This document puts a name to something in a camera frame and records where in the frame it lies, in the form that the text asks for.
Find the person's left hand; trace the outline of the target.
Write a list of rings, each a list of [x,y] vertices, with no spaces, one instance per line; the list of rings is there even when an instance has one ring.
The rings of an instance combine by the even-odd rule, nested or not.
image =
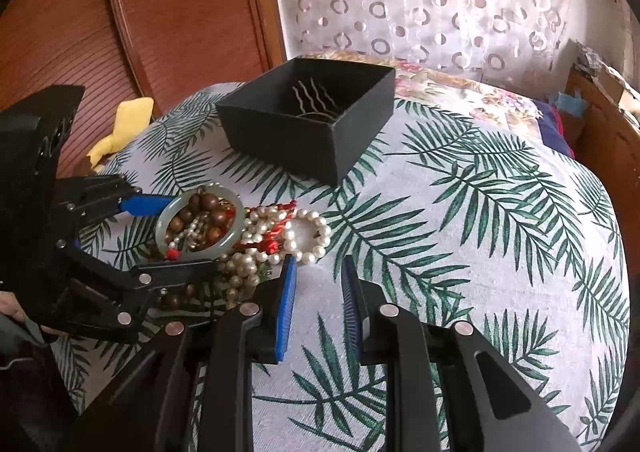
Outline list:
[[[15,295],[11,292],[0,292],[0,310],[2,315],[13,318],[18,322],[26,323],[28,320],[28,316],[24,309],[20,303],[17,302]],[[39,328],[41,331],[49,335],[62,336],[65,334],[64,332],[45,327],[44,325],[40,325]]]

